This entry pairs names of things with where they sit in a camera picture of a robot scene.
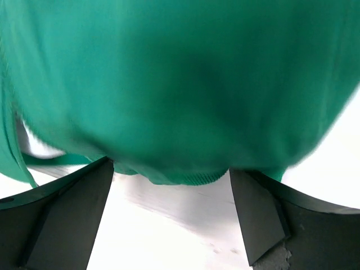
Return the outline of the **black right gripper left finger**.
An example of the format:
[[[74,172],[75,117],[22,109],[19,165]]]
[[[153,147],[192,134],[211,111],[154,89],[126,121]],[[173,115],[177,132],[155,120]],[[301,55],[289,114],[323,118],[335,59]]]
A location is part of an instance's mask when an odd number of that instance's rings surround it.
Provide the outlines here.
[[[103,157],[1,199],[1,269],[86,269],[114,174]]]

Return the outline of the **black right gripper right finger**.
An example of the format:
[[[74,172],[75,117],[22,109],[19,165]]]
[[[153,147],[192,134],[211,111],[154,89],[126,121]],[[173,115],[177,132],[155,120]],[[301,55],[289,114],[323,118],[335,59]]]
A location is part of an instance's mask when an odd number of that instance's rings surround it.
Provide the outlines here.
[[[311,197],[257,171],[229,171],[253,269],[359,269],[359,209]]]

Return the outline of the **green jacket with white lining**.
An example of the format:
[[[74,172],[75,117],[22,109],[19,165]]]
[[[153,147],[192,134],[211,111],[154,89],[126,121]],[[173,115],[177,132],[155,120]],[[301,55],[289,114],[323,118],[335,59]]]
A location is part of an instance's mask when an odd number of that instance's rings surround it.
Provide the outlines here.
[[[2,1],[1,172],[23,120],[157,185],[281,178],[358,84],[358,1]]]

